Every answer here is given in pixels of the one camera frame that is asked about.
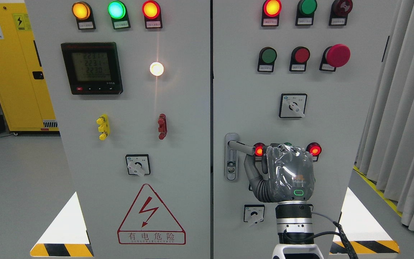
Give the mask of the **grey robotic hand plastic-covered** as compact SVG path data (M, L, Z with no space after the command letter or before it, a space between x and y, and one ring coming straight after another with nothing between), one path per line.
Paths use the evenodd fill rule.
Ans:
M265 165L269 179L263 179L255 157L247 154L244 167L249 184L260 202L307 201L315 187L313 158L299 146L266 146Z

